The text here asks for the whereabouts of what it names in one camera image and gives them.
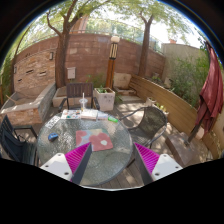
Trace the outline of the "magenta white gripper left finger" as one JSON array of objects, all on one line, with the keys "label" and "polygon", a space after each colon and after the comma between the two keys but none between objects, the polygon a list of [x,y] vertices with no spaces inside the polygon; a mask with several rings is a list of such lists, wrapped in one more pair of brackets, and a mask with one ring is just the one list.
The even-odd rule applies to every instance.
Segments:
[{"label": "magenta white gripper left finger", "polygon": [[79,185],[91,153],[92,145],[87,143],[66,154],[55,154],[41,169]]}]

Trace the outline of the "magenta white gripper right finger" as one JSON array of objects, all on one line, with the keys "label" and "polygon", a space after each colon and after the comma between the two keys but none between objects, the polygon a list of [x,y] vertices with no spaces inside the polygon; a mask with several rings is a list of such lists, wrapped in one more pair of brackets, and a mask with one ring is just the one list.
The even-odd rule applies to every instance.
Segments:
[{"label": "magenta white gripper right finger", "polygon": [[134,143],[134,157],[145,185],[182,169],[168,154],[159,155],[138,143]]}]

